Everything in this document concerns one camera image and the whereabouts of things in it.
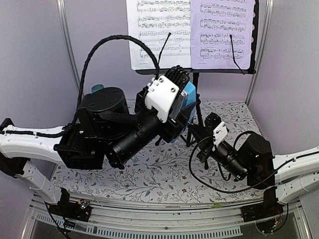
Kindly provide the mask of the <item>sheet music booklet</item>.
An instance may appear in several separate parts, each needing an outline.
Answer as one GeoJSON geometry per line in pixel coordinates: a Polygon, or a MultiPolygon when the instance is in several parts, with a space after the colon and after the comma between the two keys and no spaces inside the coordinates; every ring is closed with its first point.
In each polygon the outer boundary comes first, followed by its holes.
{"type": "Polygon", "coordinates": [[[188,0],[128,0],[128,34],[143,42],[162,69],[191,67],[188,0]]]}

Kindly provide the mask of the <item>purple sheet music page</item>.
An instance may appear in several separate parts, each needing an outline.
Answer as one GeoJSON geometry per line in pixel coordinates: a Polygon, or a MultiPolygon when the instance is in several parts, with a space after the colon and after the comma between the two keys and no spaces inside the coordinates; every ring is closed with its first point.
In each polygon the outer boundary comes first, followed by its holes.
{"type": "Polygon", "coordinates": [[[252,59],[254,0],[192,0],[192,69],[247,70],[252,59]]]}

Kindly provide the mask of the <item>black music stand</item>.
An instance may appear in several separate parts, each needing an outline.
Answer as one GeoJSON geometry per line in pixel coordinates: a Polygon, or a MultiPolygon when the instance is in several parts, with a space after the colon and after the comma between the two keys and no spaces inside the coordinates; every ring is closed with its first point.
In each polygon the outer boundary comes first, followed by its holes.
{"type": "MultiPolygon", "coordinates": [[[[242,69],[242,71],[245,73],[245,75],[254,75],[256,73],[255,65],[255,55],[256,55],[256,49],[257,49],[257,37],[258,37],[258,24],[259,24],[259,0],[254,0],[254,16],[253,16],[253,27],[255,29],[252,30],[252,38],[254,42],[251,43],[251,60],[250,60],[250,66],[247,69],[242,69]]],[[[160,74],[164,74],[167,72],[167,69],[160,69],[160,74]]],[[[197,93],[198,89],[198,80],[199,80],[199,73],[227,73],[227,74],[241,74],[241,71],[237,69],[199,69],[194,70],[192,68],[186,68],[186,70],[189,73],[192,73],[192,84],[195,86],[195,92],[196,92],[196,113],[197,113],[197,119],[200,126],[203,126],[203,119],[202,114],[200,111],[200,94],[197,93]]],[[[145,69],[145,70],[135,70],[136,73],[140,75],[152,75],[155,74],[155,69],[145,69]]],[[[181,139],[186,143],[186,147],[190,147],[194,143],[196,143],[196,140],[191,141],[192,133],[187,133],[187,138],[181,135],[181,139]]]]}

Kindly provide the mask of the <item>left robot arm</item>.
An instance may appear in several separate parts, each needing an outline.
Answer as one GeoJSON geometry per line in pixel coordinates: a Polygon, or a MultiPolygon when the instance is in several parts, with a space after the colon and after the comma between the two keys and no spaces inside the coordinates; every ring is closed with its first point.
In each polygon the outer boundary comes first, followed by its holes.
{"type": "Polygon", "coordinates": [[[0,126],[0,170],[37,191],[48,212],[87,222],[88,200],[71,202],[69,192],[55,187],[32,163],[41,159],[70,169],[100,170],[104,160],[113,168],[125,163],[154,138],[173,142],[194,115],[193,85],[169,87],[158,95],[142,90],[135,113],[130,114],[124,92],[116,87],[87,94],[76,112],[76,121],[47,129],[23,129],[6,118],[0,126]]]}

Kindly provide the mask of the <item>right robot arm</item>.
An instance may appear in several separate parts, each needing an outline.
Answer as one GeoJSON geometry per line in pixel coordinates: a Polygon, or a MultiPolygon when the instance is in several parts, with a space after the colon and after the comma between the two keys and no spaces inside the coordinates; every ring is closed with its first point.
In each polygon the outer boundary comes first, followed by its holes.
{"type": "Polygon", "coordinates": [[[284,212],[284,205],[319,187],[319,149],[273,155],[271,144],[253,131],[239,149],[225,141],[224,123],[188,127],[199,148],[197,158],[205,165],[212,158],[235,181],[247,180],[247,188],[262,190],[263,201],[241,208],[245,222],[284,212]]]}

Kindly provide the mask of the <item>blue metronome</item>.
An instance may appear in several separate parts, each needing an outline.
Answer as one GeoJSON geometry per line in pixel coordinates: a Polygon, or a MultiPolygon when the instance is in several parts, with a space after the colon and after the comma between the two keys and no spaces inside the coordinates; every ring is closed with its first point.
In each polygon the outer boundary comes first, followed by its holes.
{"type": "Polygon", "coordinates": [[[192,106],[191,113],[188,118],[188,121],[191,122],[195,115],[195,106],[196,106],[196,87],[192,82],[188,82],[183,89],[183,93],[187,94],[186,99],[184,100],[181,111],[185,110],[189,106],[192,106]]]}

